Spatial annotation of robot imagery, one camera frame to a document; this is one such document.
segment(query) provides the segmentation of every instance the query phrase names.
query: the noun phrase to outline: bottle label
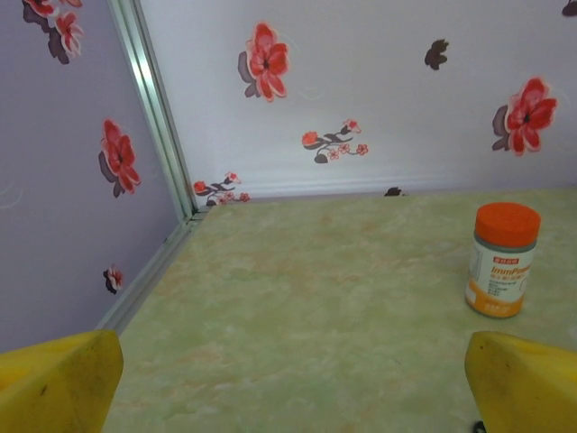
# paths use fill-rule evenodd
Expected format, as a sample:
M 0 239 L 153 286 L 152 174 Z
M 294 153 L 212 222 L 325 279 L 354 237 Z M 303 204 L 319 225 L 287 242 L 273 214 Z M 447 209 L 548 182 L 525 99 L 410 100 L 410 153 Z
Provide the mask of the bottle label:
M 495 318 L 515 316 L 523 304 L 535 249 L 523 253 L 499 253 L 473 242 L 467 303 Z

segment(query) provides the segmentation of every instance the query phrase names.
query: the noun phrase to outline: white wall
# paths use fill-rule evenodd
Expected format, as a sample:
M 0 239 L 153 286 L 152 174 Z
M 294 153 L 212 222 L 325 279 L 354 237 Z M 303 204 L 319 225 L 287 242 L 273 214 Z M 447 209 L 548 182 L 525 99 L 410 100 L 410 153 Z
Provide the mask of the white wall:
M 577 17 L 564 0 L 141 1 L 193 181 L 232 171 L 256 198 L 576 183 Z M 289 48 L 287 96 L 271 103 L 246 97 L 237 70 L 260 21 Z M 448 61 L 432 70 L 439 39 Z M 532 77 L 557 100 L 541 150 L 493 151 L 494 115 Z M 315 163 L 301 136 L 348 118 L 369 153 Z

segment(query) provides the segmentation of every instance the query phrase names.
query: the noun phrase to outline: flower branch print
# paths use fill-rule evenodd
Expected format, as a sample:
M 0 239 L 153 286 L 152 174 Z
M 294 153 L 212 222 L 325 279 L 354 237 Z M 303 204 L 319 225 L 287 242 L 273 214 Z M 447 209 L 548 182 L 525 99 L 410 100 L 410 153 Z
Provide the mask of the flower branch print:
M 111 119 L 103 125 L 102 151 L 98 154 L 98 164 L 102 175 L 113 183 L 113 195 L 118 198 L 128 191 L 134 194 L 141 178 L 134 169 L 136 161 L 133 145 L 128 135 L 123 134 L 120 126 Z
M 241 184 L 241 179 L 229 171 L 224 176 L 224 180 L 220 183 L 211 183 L 206 185 L 202 180 L 195 182 L 192 190 L 199 197 L 206 198 L 206 205 L 209 207 L 225 205 L 232 201 L 242 201 L 246 203 L 251 197 L 246 192 L 241 192 L 238 196 L 234 194 L 236 185 Z
M 343 122 L 343 127 L 337 133 L 325 134 L 322 137 L 315 131 L 310 131 L 302 136 L 301 142 L 305 149 L 316 151 L 315 162 L 326 164 L 329 161 L 338 160 L 341 155 L 366 155 L 369 152 L 367 144 L 357 144 L 354 152 L 351 151 L 353 137 L 349 134 L 360 134 L 361 128 L 356 120 L 348 119 Z
M 569 0 L 569 3 L 565 5 L 563 10 L 561 11 L 563 16 L 568 18 L 572 16 L 577 16 L 577 1 L 576 0 Z
M 80 54 L 80 40 L 84 32 L 77 24 L 77 16 L 73 12 L 60 13 L 53 0 L 23 0 L 23 19 L 27 23 L 35 23 L 48 34 L 48 50 L 54 59 L 63 65 L 70 63 L 70 58 Z M 80 7 L 80 0 L 60 0 L 64 5 Z M 49 24 L 49 18 L 55 26 Z
M 246 51 L 239 54 L 238 73 L 249 85 L 244 90 L 246 97 L 263 96 L 272 102 L 275 96 L 287 95 L 281 76 L 289 70 L 289 47 L 277 38 L 267 23 L 258 23 L 252 39 L 246 42 Z
M 550 87 L 541 78 L 531 78 L 513 95 L 506 106 L 500 106 L 493 118 L 493 132 L 500 137 L 493 151 L 513 149 L 517 156 L 525 150 L 541 150 L 539 131 L 553 123 L 557 100 L 548 97 Z
M 119 290 L 122 290 L 124 276 L 114 265 L 102 272 L 102 275 L 105 277 L 105 286 L 109 292 L 115 295 Z

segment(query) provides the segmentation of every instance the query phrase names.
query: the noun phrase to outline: brown leaf print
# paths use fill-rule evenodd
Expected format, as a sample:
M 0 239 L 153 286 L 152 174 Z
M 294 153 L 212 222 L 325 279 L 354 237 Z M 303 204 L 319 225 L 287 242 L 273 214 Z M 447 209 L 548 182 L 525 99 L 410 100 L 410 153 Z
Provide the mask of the brown leaf print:
M 572 16 L 577 16 L 577 2 L 574 0 L 569 0 L 569 3 L 565 5 L 561 11 L 563 16 L 571 18 Z
M 405 194 L 401 188 L 393 187 L 393 188 L 389 188 L 387 190 L 384 197 L 400 197 L 400 196 L 406 196 L 406 195 L 407 194 Z
M 449 42 L 445 39 L 439 39 L 431 44 L 431 48 L 426 52 L 425 64 L 430 66 L 432 70 L 439 70 L 442 63 L 447 62 L 447 57 L 443 55 L 447 51 Z
M 493 151 L 499 151 L 501 149 L 505 151 L 509 150 L 509 133 L 507 132 L 507 129 L 505 129 L 505 115 L 507 114 L 507 108 L 508 106 L 500 106 L 497 110 L 497 114 L 493 117 L 493 133 L 498 137 L 501 137 L 493 144 Z

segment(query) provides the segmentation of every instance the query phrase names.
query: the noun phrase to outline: purple wall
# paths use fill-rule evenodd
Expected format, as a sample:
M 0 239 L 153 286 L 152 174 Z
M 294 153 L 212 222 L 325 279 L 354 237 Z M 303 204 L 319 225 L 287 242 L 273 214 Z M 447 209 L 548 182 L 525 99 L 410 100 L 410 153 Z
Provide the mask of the purple wall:
M 107 3 L 77 1 L 0 5 L 0 352 L 94 328 L 122 294 L 103 272 L 128 287 L 178 225 Z

